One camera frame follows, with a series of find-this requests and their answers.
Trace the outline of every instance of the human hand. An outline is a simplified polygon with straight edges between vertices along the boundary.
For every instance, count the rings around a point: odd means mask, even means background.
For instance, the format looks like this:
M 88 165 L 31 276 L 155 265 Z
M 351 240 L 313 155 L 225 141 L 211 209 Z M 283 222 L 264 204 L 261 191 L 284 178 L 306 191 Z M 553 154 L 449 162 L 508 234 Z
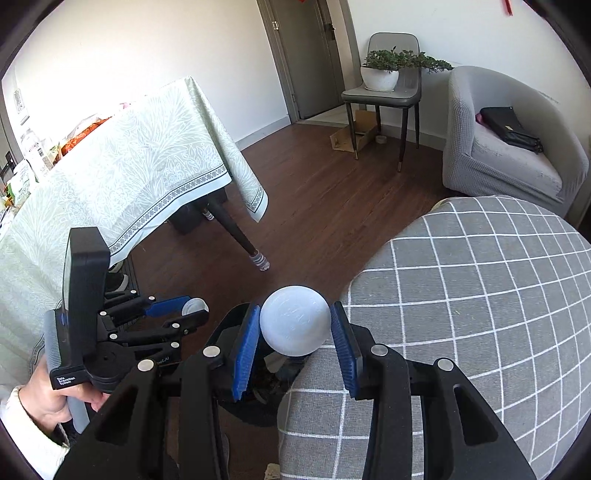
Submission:
M 90 403 L 94 411 L 98 411 L 109 398 L 108 394 L 100 392 L 90 383 L 53 390 L 45 355 L 39 360 L 31 379 L 20 389 L 18 396 L 22 407 L 46 435 L 53 432 L 58 423 L 72 418 L 66 397 Z

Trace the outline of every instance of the red decoration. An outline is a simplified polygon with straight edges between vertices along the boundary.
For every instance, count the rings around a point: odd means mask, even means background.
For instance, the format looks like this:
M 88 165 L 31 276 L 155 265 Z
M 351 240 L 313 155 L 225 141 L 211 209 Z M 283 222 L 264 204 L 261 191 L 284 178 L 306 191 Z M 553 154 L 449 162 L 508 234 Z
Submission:
M 505 6 L 507 7 L 507 13 L 510 17 L 513 16 L 513 9 L 511 8 L 511 0 L 505 0 Z

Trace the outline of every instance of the metal rivet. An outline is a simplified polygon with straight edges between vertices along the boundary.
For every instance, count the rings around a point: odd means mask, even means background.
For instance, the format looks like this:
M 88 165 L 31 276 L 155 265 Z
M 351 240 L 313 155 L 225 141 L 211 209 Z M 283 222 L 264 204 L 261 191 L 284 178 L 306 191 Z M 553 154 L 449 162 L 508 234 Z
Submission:
M 453 370 L 453 362 L 449 358 L 440 358 L 437 361 L 437 366 L 446 372 L 451 372 Z
M 203 355 L 205 355 L 208 358 L 213 358 L 215 356 L 218 356 L 220 354 L 220 351 L 221 350 L 219 349 L 219 347 L 215 345 L 210 345 L 203 349 Z
M 371 347 L 371 352 L 377 356 L 386 356 L 388 355 L 388 347 L 385 345 L 377 344 Z
M 140 363 L 138 363 L 138 370 L 140 372 L 149 372 L 154 368 L 154 360 L 150 360 L 149 358 L 144 358 Z

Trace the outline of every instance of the door handle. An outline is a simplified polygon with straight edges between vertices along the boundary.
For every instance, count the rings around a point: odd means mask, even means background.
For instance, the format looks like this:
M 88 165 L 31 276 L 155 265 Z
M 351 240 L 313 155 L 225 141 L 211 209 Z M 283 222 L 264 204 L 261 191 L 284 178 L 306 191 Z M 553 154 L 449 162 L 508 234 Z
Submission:
M 324 24 L 324 31 L 328 36 L 329 40 L 336 40 L 335 36 L 335 28 L 333 27 L 332 23 L 325 23 Z

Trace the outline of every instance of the white plant pot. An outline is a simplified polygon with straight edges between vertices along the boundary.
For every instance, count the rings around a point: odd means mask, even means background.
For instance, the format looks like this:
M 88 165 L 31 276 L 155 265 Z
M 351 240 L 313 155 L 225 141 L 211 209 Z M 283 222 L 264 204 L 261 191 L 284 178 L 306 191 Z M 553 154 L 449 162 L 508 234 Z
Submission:
M 398 82 L 398 72 L 361 67 L 365 88 L 374 92 L 392 92 Z

